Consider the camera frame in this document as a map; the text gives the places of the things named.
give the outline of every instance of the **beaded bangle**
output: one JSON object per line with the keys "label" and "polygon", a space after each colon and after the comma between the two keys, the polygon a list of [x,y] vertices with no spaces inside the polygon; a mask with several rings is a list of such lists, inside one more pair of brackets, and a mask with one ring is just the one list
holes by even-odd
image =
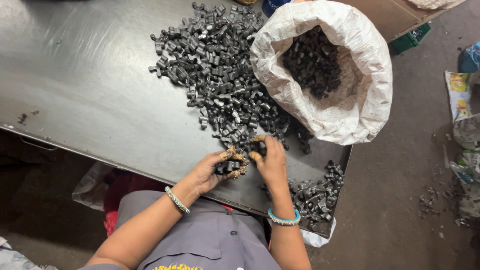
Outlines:
{"label": "beaded bangle", "polygon": [[283,219],[277,218],[276,216],[273,215],[271,208],[268,210],[268,216],[275,223],[278,223],[280,225],[292,226],[292,225],[298,224],[300,222],[300,213],[296,209],[294,209],[293,211],[295,212],[295,218],[292,219],[292,220],[283,220]]}
{"label": "beaded bangle", "polygon": [[165,192],[168,194],[168,196],[172,199],[172,201],[185,213],[190,214],[190,209],[186,208],[180,200],[173,194],[171,189],[169,187],[165,187]]}

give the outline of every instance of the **concrete floor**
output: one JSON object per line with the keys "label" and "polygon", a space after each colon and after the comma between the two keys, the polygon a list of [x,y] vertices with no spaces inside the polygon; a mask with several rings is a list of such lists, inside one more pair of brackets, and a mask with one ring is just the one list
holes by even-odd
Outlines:
{"label": "concrete floor", "polygon": [[[450,171],[434,174],[444,163],[442,144],[450,160],[460,152],[445,137],[451,134],[451,116],[444,71],[457,70],[457,47],[480,39],[479,21],[480,1],[467,1],[435,18],[420,46],[392,58],[390,120],[371,143],[354,146],[333,238],[322,248],[308,248],[314,269],[480,268],[470,247],[473,232],[456,227],[452,212],[443,212],[445,200],[435,205],[439,217],[417,215],[426,187],[441,192],[447,185],[440,182],[450,182]],[[6,206],[0,209],[0,235],[35,263],[81,267],[106,238],[103,213],[71,200],[92,164],[0,132],[0,204]]]}

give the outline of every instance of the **yellow print on shirt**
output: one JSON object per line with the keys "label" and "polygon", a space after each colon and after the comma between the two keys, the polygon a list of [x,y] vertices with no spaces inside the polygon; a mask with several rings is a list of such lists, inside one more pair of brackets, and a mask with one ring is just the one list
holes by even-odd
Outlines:
{"label": "yellow print on shirt", "polygon": [[159,266],[159,267],[155,267],[154,269],[152,270],[204,270],[203,268],[201,267],[188,267],[184,264],[180,264],[178,267],[177,267],[177,264],[175,265],[169,265],[168,267],[167,266]]}

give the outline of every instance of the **gray uniform shirt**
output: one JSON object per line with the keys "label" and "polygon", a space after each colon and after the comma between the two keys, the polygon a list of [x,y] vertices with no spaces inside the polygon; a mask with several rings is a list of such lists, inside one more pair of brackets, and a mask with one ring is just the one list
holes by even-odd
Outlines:
{"label": "gray uniform shirt", "polygon": [[[115,230],[165,193],[135,191],[120,202]],[[281,270],[263,227],[251,216],[198,199],[138,267],[139,270]],[[80,270],[120,270],[99,264]]]}

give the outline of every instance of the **metal table surface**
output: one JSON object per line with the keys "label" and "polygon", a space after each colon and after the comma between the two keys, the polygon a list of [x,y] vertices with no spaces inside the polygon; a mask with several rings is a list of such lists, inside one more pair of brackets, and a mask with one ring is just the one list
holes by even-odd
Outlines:
{"label": "metal table surface", "polygon": [[[186,89],[148,71],[158,60],[150,34],[192,17],[191,2],[0,1],[0,127],[178,182],[205,154],[223,149],[210,127],[200,128],[199,109],[186,106]],[[229,11],[235,2],[204,3]],[[25,125],[18,123],[23,113]],[[296,138],[287,143],[295,181],[322,178],[330,159],[346,166],[351,149],[314,139],[305,156]],[[246,176],[207,196],[264,215],[270,203],[261,182],[250,165]]]}

